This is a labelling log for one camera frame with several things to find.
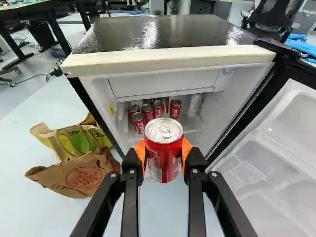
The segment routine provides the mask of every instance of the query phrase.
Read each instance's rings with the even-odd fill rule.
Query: soda can
[[[180,115],[181,100],[172,99],[170,102],[170,118],[177,119]]]
[[[153,110],[154,110],[154,117],[161,118],[163,115],[163,102],[161,100],[155,100],[153,102]]]
[[[154,112],[151,104],[144,104],[142,106],[142,112],[144,114],[145,124],[154,119]]]
[[[133,124],[132,115],[133,113],[136,113],[136,112],[140,112],[138,105],[130,105],[128,107],[128,120],[130,121],[131,124]]]
[[[135,112],[132,114],[132,121],[135,128],[135,131],[138,134],[144,133],[144,115],[141,112]]]
[[[161,183],[175,179],[181,158],[182,125],[171,118],[156,118],[146,125],[144,141],[152,178]]]
[[[164,114],[167,115],[169,113],[169,97],[161,97],[161,101],[164,106]]]

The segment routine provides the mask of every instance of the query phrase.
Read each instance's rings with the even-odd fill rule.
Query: trader joe's bag
[[[120,164],[106,148],[101,154],[86,155],[50,167],[37,166],[25,177],[71,198],[92,196],[108,172],[120,172]]]
[[[30,129],[30,133],[44,145],[51,148],[60,161],[83,156],[89,151],[100,153],[105,147],[112,147],[104,132],[89,113],[87,118],[74,126],[51,130],[45,123]]]

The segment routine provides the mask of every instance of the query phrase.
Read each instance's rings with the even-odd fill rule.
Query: trader joe's logo
[[[70,171],[65,178],[66,184],[76,188],[96,188],[103,178],[96,167],[78,167]]]

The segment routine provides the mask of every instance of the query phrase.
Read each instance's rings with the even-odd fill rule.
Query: silver can top
[[[172,103],[173,105],[181,105],[181,100],[172,99],[172,100],[171,100],[171,103]]]
[[[182,134],[182,125],[172,118],[156,118],[145,127],[146,137],[159,144],[169,144],[177,141]]]
[[[154,108],[162,108],[163,107],[163,102],[161,100],[155,100],[153,103]]]
[[[142,111],[143,112],[148,112],[150,110],[152,110],[151,104],[143,104],[143,106],[142,106]]]
[[[138,105],[130,105],[130,106],[128,107],[128,110],[129,110],[130,112],[138,112],[138,111],[139,111],[139,106],[138,106]]]
[[[132,121],[141,121],[144,115],[141,112],[136,112],[132,114]]]

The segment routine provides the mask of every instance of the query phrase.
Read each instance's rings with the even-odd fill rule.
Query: yellow sticker
[[[114,115],[114,109],[113,109],[112,104],[109,105],[109,112],[111,115]]]

